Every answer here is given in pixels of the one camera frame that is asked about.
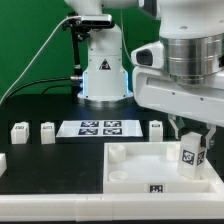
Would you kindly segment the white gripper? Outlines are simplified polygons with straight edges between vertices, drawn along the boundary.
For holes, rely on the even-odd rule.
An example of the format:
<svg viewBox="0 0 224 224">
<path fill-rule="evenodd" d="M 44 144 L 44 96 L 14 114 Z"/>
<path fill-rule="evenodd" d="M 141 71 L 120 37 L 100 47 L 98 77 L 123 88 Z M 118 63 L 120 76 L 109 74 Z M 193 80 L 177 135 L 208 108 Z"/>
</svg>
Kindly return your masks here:
<svg viewBox="0 0 224 224">
<path fill-rule="evenodd" d="M 224 127 L 223 71 L 207 76 L 200 87 L 178 85 L 161 70 L 140 66 L 134 68 L 132 78 L 136 102 L 142 107 L 168 113 L 176 139 L 184 127 L 181 118 L 184 117 L 209 123 L 201 137 L 201 146 L 207 149 L 214 146 L 215 125 Z"/>
</svg>

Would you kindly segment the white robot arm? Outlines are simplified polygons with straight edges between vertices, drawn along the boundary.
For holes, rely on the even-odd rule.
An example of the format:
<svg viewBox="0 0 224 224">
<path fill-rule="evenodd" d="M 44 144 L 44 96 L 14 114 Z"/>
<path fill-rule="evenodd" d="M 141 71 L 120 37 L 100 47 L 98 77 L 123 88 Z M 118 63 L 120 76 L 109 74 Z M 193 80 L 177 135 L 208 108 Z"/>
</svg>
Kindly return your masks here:
<svg viewBox="0 0 224 224">
<path fill-rule="evenodd" d="M 101 106 L 126 95 L 121 30 L 104 8 L 139 6 L 161 21 L 159 40 L 131 53 L 138 105 L 224 127 L 224 0 L 64 0 L 87 27 L 88 67 L 79 101 Z"/>
</svg>

